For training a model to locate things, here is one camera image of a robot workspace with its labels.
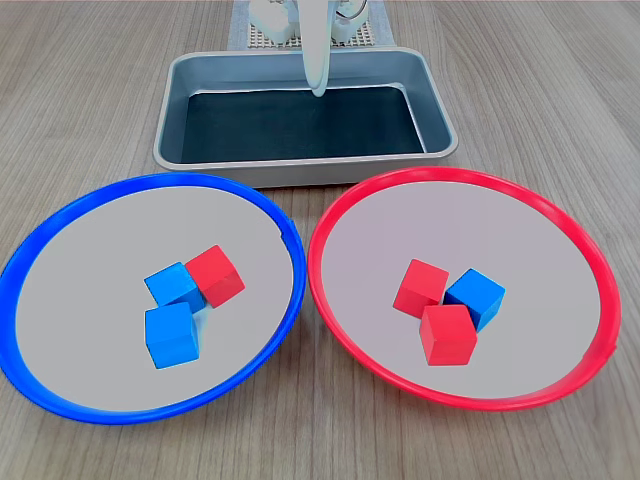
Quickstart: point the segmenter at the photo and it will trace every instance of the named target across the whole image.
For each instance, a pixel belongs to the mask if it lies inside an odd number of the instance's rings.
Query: tray
[[[310,101],[301,51],[183,55],[169,68],[153,157],[171,171],[281,187],[353,183],[457,148],[414,50],[336,50],[328,89]]]

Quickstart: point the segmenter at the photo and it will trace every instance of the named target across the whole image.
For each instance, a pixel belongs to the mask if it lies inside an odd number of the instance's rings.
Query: cube
[[[425,307],[420,338],[430,366],[467,365],[478,335],[464,305]]]
[[[445,305],[466,305],[480,332],[496,316],[505,289],[474,269],[469,269],[444,294]]]
[[[175,303],[148,310],[145,341],[157,369],[197,360],[198,330],[189,304]]]
[[[185,266],[204,297],[214,308],[245,288],[236,268],[218,245],[201,253]]]
[[[440,303],[448,278],[448,272],[413,259],[393,307],[413,317],[422,318],[424,307]]]
[[[186,302],[196,313],[206,306],[198,286],[180,262],[145,278],[144,283],[159,307]]]

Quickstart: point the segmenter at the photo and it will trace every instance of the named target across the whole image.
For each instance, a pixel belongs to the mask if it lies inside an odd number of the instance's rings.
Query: wood grain surface
[[[532,188],[606,254],[619,349],[578,393],[510,414],[458,411],[374,378],[310,295],[282,348],[232,393],[132,427],[48,414],[0,378],[0,479],[640,478],[640,3],[399,2],[460,136],[445,165]],[[93,189],[160,169],[169,63],[223,50],[225,2],[0,2],[0,262]],[[308,246],[344,188],[267,194]]]

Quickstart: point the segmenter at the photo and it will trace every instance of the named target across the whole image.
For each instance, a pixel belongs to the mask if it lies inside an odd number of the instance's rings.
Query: tray rim
[[[16,338],[16,313],[20,293],[39,253],[70,223],[113,200],[167,187],[205,187],[223,190],[253,203],[279,227],[293,270],[287,310],[277,330],[256,356],[241,370],[215,387],[189,399],[150,410],[113,412],[85,407],[51,392],[31,373],[20,354]],[[0,369],[25,398],[63,418],[100,425],[130,425],[162,420],[186,413],[230,392],[251,377],[285,340],[300,313],[306,290],[304,247],[295,224],[272,200],[241,183],[199,173],[155,173],[121,180],[94,190],[62,207],[36,227],[15,250],[0,275]]]
[[[362,351],[341,328],[331,311],[322,282],[322,255],[333,227],[350,208],[378,191],[403,184],[428,181],[477,185],[515,198],[554,223],[587,260],[600,294],[600,322],[582,361],[559,381],[536,392],[509,398],[477,399],[443,393],[410,382],[386,369]],[[383,173],[351,187],[334,201],[320,218],[311,236],[307,269],[309,287],[320,316],[336,339],[360,364],[401,390],[450,407],[503,412],[550,404],[574,393],[591,381],[608,362],[617,347],[621,323],[620,293],[613,271],[597,244],[575,220],[550,201],[521,185],[490,174],[456,167],[413,167]]]
[[[369,54],[369,53],[402,53],[416,57],[427,76],[429,85],[435,97],[438,109],[447,131],[451,136],[451,142],[444,150],[433,153],[415,153],[415,154],[402,154],[402,155],[371,155],[371,156],[359,156],[359,157],[332,157],[332,158],[300,158],[294,160],[260,160],[260,161],[244,161],[244,162],[210,162],[210,163],[173,163],[167,161],[160,153],[160,145],[164,136],[164,124],[167,117],[167,110],[169,104],[169,93],[171,92],[173,76],[175,69],[183,61],[197,57],[264,57],[264,56],[284,56],[284,55],[297,55],[302,56],[301,50],[276,50],[276,49],[263,49],[260,51],[254,50],[224,50],[224,51],[211,51],[211,52],[192,52],[186,53],[174,59],[169,65],[169,71],[167,75],[167,83],[164,89],[162,105],[160,108],[160,114],[156,129],[156,135],[153,143],[152,155],[154,161],[162,168],[172,172],[220,172],[220,175],[224,174],[226,170],[233,171],[249,171],[262,168],[286,168],[286,167],[302,167],[302,166],[319,166],[319,165],[366,165],[371,163],[383,163],[390,161],[419,161],[419,160],[433,160],[447,157],[454,153],[459,145],[458,134],[456,133],[451,118],[444,107],[444,103],[440,96],[436,84],[434,82],[431,70],[427,64],[426,59],[416,50],[406,47],[346,47],[331,51],[331,55],[353,55],[353,54]]]

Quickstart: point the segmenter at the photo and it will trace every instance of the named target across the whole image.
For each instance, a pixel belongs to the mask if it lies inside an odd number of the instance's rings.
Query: red plate rim
[[[510,398],[475,399],[432,390],[410,382],[387,370],[363,352],[345,333],[327,301],[322,284],[322,255],[333,227],[360,200],[381,190],[414,182],[458,182],[486,187],[509,195],[534,208],[553,222],[578,247],[587,260],[600,294],[600,324],[582,361],[564,378],[534,393]],[[616,350],[620,332],[620,293],[603,253],[587,232],[569,215],[520,185],[486,173],[454,167],[418,167],[377,175],[340,196],[324,213],[311,237],[308,255],[309,286],[320,315],[340,343],[364,367],[396,387],[451,407],[482,411],[514,411],[539,407],[559,400],[588,383]]]

